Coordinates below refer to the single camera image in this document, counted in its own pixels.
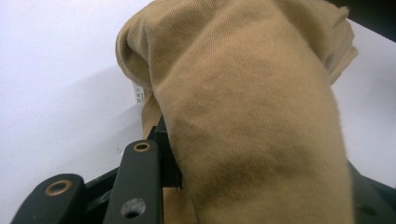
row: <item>white background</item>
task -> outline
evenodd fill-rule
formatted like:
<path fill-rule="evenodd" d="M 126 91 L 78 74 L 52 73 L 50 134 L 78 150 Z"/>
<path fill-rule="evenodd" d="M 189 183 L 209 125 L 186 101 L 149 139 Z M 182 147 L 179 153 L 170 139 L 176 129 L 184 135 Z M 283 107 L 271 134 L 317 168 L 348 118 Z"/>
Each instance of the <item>white background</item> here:
<path fill-rule="evenodd" d="M 118 68 L 115 39 L 149 0 L 0 2 L 0 223 L 41 181 L 89 181 L 141 138 L 141 105 Z M 396 44 L 353 23 L 360 56 L 333 86 L 347 154 L 396 185 Z"/>

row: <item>brass insert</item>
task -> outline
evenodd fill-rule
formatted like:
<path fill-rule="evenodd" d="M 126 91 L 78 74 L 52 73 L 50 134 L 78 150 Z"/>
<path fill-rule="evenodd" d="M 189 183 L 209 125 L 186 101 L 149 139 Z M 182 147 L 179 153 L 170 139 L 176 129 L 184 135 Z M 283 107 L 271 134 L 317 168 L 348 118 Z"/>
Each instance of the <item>brass insert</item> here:
<path fill-rule="evenodd" d="M 70 180 L 67 179 L 58 180 L 50 184 L 46 188 L 45 193 L 48 196 L 56 196 L 66 192 L 71 187 L 72 187 L 72 182 Z"/>
<path fill-rule="evenodd" d="M 138 152 L 144 152 L 149 150 L 149 143 L 138 143 L 134 145 L 134 150 Z"/>

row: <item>screw hole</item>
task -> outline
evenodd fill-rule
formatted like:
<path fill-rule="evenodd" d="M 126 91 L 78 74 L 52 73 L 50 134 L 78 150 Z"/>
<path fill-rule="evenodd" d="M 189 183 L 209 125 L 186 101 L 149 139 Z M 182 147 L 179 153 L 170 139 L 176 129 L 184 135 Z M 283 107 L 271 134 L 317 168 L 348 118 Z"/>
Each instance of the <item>screw hole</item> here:
<path fill-rule="evenodd" d="M 46 189 L 45 193 L 49 196 L 56 196 L 66 192 L 72 186 L 70 180 L 58 180 L 50 184 Z"/>
<path fill-rule="evenodd" d="M 138 143 L 134 146 L 134 150 L 138 152 L 144 152 L 149 150 L 149 143 Z"/>
<path fill-rule="evenodd" d="M 146 204 L 143 199 L 132 199 L 121 208 L 121 214 L 125 218 L 134 218 L 142 215 L 146 211 Z"/>
<path fill-rule="evenodd" d="M 375 209 L 367 204 L 358 204 L 358 209 L 368 216 L 376 217 Z"/>

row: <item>black metal bracket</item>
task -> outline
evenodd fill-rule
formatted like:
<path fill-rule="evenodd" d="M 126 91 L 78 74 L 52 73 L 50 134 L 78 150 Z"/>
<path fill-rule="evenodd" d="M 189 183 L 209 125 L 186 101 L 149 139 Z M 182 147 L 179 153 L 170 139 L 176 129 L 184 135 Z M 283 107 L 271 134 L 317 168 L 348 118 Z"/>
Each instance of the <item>black metal bracket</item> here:
<path fill-rule="evenodd" d="M 396 190 L 349 164 L 358 224 L 396 223 Z M 78 175 L 56 175 L 39 184 L 12 223 L 163 223 L 163 188 L 182 188 L 163 119 L 148 140 L 125 148 L 120 167 L 84 185 Z"/>

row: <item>fabric fold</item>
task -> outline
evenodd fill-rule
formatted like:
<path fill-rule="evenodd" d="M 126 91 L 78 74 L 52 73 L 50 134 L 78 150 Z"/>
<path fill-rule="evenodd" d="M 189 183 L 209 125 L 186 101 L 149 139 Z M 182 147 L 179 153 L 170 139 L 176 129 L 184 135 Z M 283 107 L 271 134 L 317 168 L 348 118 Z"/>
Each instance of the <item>fabric fold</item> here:
<path fill-rule="evenodd" d="M 157 0 L 118 63 L 163 114 L 184 189 L 165 223 L 353 223 L 331 84 L 357 55 L 347 9 L 319 0 Z"/>

